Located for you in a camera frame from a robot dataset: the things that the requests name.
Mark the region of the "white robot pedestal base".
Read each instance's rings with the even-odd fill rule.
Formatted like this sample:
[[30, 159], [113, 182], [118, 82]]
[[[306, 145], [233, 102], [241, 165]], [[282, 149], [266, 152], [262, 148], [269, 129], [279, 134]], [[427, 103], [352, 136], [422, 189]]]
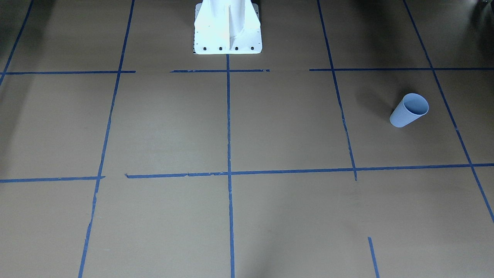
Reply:
[[259, 0], [203, 0], [196, 4], [195, 54], [258, 54], [262, 48]]

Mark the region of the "light blue ribbed cup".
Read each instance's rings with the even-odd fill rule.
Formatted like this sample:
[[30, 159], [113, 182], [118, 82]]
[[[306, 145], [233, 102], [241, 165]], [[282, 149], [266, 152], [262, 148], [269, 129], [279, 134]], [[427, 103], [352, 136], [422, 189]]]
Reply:
[[429, 111], [427, 100], [416, 93], [406, 94], [390, 115], [389, 121], [396, 128], [402, 128]]

